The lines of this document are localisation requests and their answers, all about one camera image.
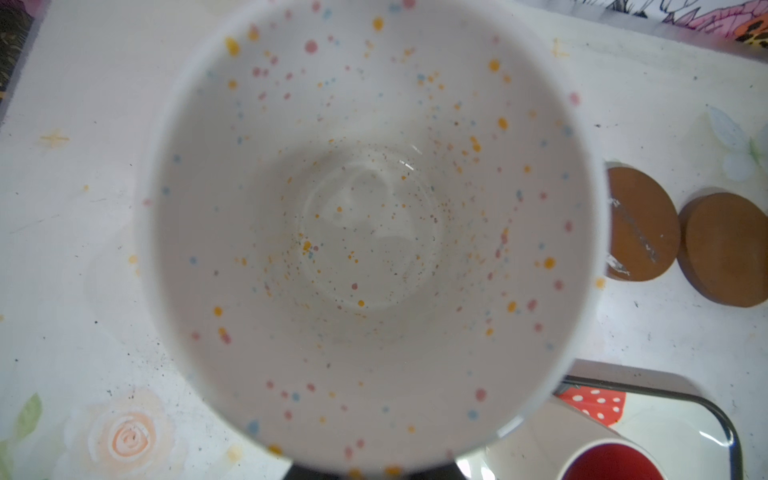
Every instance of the brown disc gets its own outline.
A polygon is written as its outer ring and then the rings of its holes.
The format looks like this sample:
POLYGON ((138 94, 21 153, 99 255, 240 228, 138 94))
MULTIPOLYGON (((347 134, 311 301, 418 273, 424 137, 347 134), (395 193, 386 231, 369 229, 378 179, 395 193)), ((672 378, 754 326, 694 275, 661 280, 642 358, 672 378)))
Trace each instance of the brown disc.
POLYGON ((706 298, 731 306, 768 300, 768 217, 749 200, 714 194, 680 212, 677 258, 685 277, 706 298))
POLYGON ((667 192, 634 168, 608 170, 611 257, 608 276, 643 282, 666 272, 680 248, 680 222, 667 192))

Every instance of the peach flower print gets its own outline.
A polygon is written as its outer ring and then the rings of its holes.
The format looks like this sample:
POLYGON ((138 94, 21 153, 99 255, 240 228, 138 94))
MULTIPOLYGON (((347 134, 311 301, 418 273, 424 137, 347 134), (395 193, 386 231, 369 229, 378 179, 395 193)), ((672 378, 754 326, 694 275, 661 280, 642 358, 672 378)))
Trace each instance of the peach flower print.
POLYGON ((53 478, 172 479, 187 457, 162 402, 146 389, 73 413, 64 437, 53 478))

